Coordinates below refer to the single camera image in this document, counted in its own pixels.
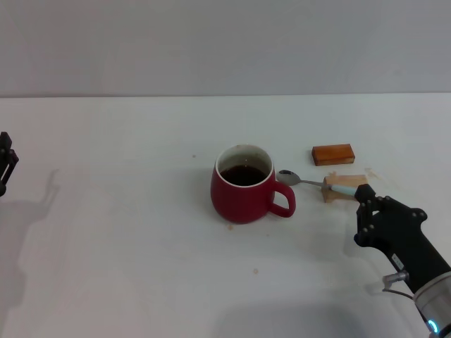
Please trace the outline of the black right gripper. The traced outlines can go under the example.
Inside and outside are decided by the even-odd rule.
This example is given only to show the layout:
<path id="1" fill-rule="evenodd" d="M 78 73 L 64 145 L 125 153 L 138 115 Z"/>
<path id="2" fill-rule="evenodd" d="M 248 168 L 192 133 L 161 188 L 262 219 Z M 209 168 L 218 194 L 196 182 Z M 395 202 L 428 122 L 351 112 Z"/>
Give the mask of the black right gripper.
<path id="1" fill-rule="evenodd" d="M 378 249 L 396 271 L 406 272 L 411 292 L 450 272 L 450 265 L 421 230 L 428 218 L 425 211 L 377 196 L 369 184 L 359 185 L 354 197 L 359 202 L 355 243 Z"/>

